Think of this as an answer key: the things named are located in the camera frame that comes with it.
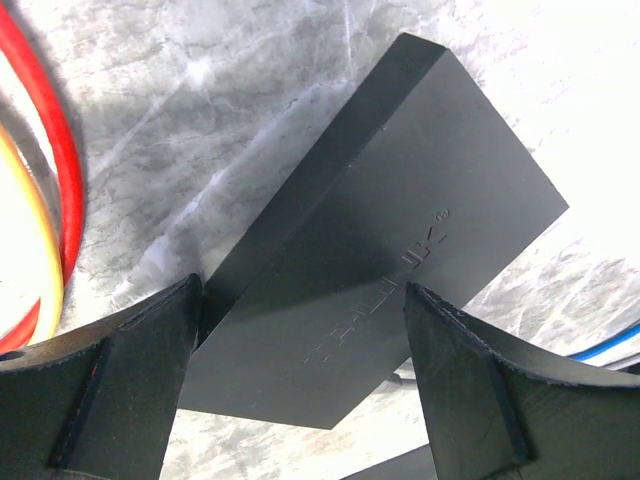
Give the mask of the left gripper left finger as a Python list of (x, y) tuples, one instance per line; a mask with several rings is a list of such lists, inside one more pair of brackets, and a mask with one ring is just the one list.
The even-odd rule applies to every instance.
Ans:
[(138, 304), (1, 358), (4, 479), (156, 479), (195, 347), (191, 274)]

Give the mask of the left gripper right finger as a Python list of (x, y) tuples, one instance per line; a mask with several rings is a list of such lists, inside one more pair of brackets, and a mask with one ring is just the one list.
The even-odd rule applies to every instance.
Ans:
[(416, 283), (405, 327), (428, 444), (363, 479), (635, 479), (639, 379), (534, 346)]

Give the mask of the black network switch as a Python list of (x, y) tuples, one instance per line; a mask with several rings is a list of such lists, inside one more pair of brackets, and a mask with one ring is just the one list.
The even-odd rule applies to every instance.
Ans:
[(206, 282), (180, 407), (334, 427), (407, 359), (407, 283), (462, 306), (566, 209), (455, 55), (399, 35)]

